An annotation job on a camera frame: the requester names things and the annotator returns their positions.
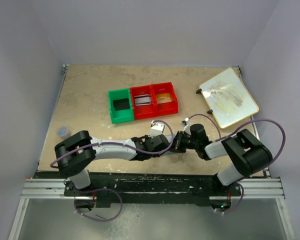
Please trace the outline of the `green card holder wallet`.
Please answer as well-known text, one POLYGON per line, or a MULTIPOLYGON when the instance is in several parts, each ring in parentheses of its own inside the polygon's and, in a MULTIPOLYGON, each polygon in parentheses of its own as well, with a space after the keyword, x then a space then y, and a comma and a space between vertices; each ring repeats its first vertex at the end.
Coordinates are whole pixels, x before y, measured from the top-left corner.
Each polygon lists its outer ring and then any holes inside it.
POLYGON ((177 140, 176 137, 174 135, 165 135, 167 141, 168 141, 168 146, 170 145, 170 143, 172 143, 172 145, 170 146, 170 148, 165 151, 163 153, 163 155, 170 155, 170 154, 176 154, 178 153, 178 150, 176 149, 177 147, 177 140))

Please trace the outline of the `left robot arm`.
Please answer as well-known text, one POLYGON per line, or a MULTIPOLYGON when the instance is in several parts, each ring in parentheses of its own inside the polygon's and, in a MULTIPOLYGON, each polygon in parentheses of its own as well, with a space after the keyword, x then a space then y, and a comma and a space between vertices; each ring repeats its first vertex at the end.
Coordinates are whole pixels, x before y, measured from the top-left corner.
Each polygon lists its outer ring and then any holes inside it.
POLYGON ((171 151, 174 135, 162 131, 132 137, 126 140, 104 140, 90 136, 82 130, 58 143, 54 147, 56 160, 50 167, 58 169, 61 177, 70 179, 74 186, 83 190, 92 185, 87 166, 95 160, 121 159, 145 161, 171 151))

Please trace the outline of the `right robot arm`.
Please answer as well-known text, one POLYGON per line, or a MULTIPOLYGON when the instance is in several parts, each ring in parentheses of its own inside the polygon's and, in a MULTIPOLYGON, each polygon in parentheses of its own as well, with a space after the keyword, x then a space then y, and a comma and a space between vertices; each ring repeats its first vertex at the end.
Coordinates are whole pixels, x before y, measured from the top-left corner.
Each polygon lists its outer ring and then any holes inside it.
POLYGON ((264 169, 273 160, 270 150, 249 130, 244 129, 219 141, 210 141, 204 126, 192 124, 188 131, 178 131, 170 152, 185 153, 194 150, 198 157, 209 161, 228 156, 231 164, 213 176, 213 184, 223 188, 264 169))

